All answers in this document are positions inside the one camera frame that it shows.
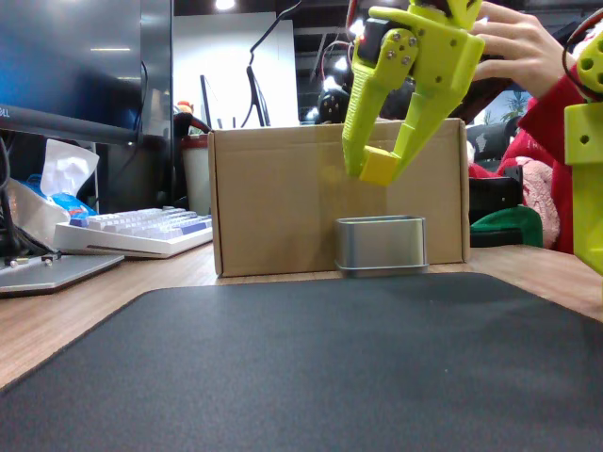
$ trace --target white keyboard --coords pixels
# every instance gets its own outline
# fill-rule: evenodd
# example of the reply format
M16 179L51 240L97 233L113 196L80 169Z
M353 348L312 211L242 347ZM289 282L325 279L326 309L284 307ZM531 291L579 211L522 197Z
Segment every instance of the white keyboard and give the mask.
M184 209L146 209L72 219L55 228L55 248L71 254L167 259L213 238L211 217Z

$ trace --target wooden desk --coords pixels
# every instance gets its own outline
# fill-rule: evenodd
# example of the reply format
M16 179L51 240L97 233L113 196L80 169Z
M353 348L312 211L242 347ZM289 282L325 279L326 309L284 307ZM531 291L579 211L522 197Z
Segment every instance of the wooden desk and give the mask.
M601 278L576 257L528 247L474 250L468 264L430 272L478 272L603 321ZM137 296L211 284L339 278L336 272L219 280L211 245L168 261L125 262L58 294L0 299L0 388L43 362Z

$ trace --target human hand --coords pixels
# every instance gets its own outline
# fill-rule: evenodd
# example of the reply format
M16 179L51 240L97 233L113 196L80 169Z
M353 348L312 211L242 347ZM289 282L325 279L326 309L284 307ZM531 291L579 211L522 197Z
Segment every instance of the human hand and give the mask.
M504 59L489 59L478 66L474 81L485 78L511 78L533 97L540 99L565 75L562 46L534 16L484 2L480 19L471 33L486 42L484 54ZM576 61L567 56L567 65Z

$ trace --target silver tin box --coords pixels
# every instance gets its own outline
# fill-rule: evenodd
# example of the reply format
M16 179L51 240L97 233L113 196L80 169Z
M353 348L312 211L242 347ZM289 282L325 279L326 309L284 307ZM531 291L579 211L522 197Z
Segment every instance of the silver tin box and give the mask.
M336 233L335 264L349 276L417 273L429 266L424 218L342 218Z

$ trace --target brown cardboard box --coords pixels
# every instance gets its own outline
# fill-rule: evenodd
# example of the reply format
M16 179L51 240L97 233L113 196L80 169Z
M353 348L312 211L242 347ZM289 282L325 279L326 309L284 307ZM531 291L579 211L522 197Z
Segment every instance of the brown cardboard box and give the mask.
M371 145L393 149L399 127L399 122L377 123ZM342 130L338 124L210 136L219 275L334 270L334 221L349 217L424 217L431 264L468 258L464 124L446 121L388 188L346 175Z

